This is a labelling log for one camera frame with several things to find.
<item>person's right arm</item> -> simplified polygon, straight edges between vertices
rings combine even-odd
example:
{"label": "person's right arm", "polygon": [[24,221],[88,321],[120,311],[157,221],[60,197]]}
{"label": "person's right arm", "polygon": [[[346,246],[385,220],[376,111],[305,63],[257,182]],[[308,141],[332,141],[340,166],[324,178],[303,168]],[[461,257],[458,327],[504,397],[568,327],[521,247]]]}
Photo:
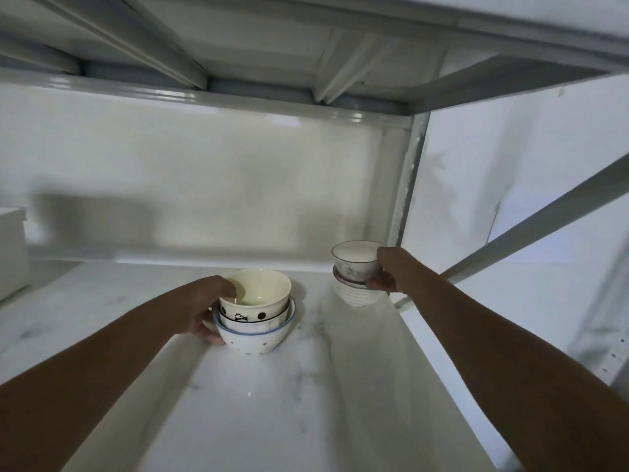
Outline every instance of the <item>person's right arm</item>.
{"label": "person's right arm", "polygon": [[402,248],[378,254],[385,273],[370,285],[413,300],[528,472],[629,470],[629,404],[615,391]]}

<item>person's left arm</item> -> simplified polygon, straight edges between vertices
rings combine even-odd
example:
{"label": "person's left arm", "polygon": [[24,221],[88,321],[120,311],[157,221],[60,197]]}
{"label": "person's left arm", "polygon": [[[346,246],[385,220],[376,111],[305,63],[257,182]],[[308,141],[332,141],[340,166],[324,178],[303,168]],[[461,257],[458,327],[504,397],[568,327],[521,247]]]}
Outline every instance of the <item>person's left arm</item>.
{"label": "person's left arm", "polygon": [[61,470],[174,334],[220,342],[201,321],[220,296],[235,294],[219,276],[181,286],[2,384],[0,470]]}

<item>forearm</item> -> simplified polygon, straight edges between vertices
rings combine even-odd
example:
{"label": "forearm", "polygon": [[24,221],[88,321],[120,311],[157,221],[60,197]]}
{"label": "forearm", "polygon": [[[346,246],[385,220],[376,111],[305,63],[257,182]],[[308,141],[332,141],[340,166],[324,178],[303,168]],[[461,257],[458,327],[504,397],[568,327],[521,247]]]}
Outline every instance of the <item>forearm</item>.
{"label": "forearm", "polygon": [[149,301],[0,387],[0,469],[60,470],[173,336],[176,307]]}
{"label": "forearm", "polygon": [[560,350],[414,261],[408,293],[528,472],[618,470],[629,406]]}

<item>upper shelf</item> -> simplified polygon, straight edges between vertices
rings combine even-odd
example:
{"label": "upper shelf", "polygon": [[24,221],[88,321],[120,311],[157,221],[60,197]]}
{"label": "upper shelf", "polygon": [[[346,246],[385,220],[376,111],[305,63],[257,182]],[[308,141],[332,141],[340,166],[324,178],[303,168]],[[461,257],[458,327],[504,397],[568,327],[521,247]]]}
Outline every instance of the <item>upper shelf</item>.
{"label": "upper shelf", "polygon": [[606,25],[608,5],[597,4],[586,32],[590,1],[561,13],[559,0],[526,1],[0,0],[0,54],[116,80],[149,67],[175,87],[392,114],[629,71],[626,5]]}

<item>hand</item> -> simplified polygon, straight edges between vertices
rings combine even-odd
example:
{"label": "hand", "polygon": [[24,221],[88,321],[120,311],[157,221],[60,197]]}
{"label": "hand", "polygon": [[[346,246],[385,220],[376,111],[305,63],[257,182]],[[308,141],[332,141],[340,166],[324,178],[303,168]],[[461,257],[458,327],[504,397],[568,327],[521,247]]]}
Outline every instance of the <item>hand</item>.
{"label": "hand", "polygon": [[404,248],[398,246],[381,246],[378,248],[378,261],[384,270],[367,281],[367,286],[388,293],[408,294],[413,270],[421,263],[413,258]]}
{"label": "hand", "polygon": [[160,298],[174,302],[182,310],[176,321],[177,333],[192,333],[212,344],[224,344],[218,333],[203,324],[212,321],[209,308],[221,297],[235,298],[236,287],[221,276],[210,276],[180,286]]}

